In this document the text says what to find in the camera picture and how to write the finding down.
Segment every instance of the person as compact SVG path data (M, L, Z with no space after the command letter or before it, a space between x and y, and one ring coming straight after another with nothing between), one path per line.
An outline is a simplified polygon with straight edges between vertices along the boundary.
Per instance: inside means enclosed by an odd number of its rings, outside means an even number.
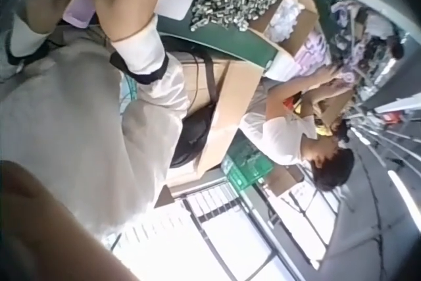
M394 59L402 59L405 55L405 49L395 25L375 10L367 8L365 11L367 17L364 24L364 32L370 37L366 49L375 50L377 46L385 45Z
M2 280L138 280L33 174L10 161L0 172Z
M335 66L319 68L313 75L279 84L265 78L257 88L240 129L269 159L279 165L308 161L315 184L324 191L344 184L351 174L354 155L338 146L334 136L317 136L313 106L347 91L339 81ZM299 116L286 109L283 102L298 91L302 96Z
M94 0L139 83L122 116L122 73L102 44L79 32L43 51L70 0L27 0L6 42L0 71L12 76L0 84L1 158L35 175L98 239L153 208L189 106L182 66L157 32L157 1ZM15 65L24 68L15 74Z

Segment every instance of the black strap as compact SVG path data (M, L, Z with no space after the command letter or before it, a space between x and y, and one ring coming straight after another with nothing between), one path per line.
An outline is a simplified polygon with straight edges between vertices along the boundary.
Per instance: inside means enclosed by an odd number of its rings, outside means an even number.
M9 35L6 37L6 46L5 46L7 62L10 65L18 66L19 64L23 63L23 65L26 66L40 59L43 59L49 53L48 44L46 41L44 41L44 43L42 43L42 45L34 53L23 56L23 57L15 57L11 51L11 38L12 38L12 34L9 33Z
M193 42L185 41L171 36L161 37L162 44L168 52L184 52L192 54L193 56L203 59L206 72L206 83L209 92L209 99L212 103L218 101L218 90L216 88L216 81L214 76L213 60L209 53L202 46Z
M207 52L197 52L196 55L203 59L206 72L206 84L208 86L209 99L212 103L218 101L218 92L216 90L215 74L213 68L213 60Z
M126 62L124 59L118 54L117 52L114 52L111 54L110 57L110 63L121 70L123 73L127 74L129 77L133 78L136 82L142 85L150 85L153 82L156 82L157 80L161 80L166 72L166 69L168 68L168 62L169 58L168 55L165 54L164 60L161 64L161 67L155 70L154 72L150 74L135 74L129 70L127 67Z

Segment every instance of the pink cloth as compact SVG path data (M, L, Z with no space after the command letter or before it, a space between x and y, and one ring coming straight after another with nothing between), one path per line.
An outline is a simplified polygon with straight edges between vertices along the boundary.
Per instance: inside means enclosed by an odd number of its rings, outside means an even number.
M306 76L315 71L314 67L326 60L328 44L320 32L312 31L304 45L295 55L295 61L301 67L298 76Z

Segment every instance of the woman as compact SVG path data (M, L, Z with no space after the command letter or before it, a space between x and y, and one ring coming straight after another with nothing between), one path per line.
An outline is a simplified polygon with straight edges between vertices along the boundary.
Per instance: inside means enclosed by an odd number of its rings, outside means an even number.
M158 0L94 0L104 33L139 82L119 111L121 73L110 53L72 37L45 50L70 0L27 0L8 36L0 86L0 152L102 238L153 207L188 108L181 64L156 30Z

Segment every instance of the open cardboard box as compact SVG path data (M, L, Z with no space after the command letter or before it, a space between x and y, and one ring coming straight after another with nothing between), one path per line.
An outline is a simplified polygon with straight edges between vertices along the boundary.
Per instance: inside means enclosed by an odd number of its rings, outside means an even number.
M205 66L200 59L196 64L188 54L180 53L176 57L183 64L186 90L191 102L189 113L193 113L210 101ZM213 61L219 100L206 146L202 154L189 164L169 170L166 184L170 187L198 180L206 171L221 163L263 73L260 67L245 61L230 60L226 55L215 57Z
M297 166L281 166L274 163L274 168L264 179L264 186L275 197L279 197L294 185L304 180L304 175Z
M250 30L266 39L264 32L269 27L270 21L282 1L283 0L278 0L257 20L251 21L249 27ZM297 18L297 24L295 25L291 36L289 39L286 39L281 43L272 43L272 45L276 46L280 51L286 51L293 57L297 54L298 50L300 50L301 46L303 46L310 32L318 23L319 18L318 10L313 0L298 1L304 5L305 8L301 11Z

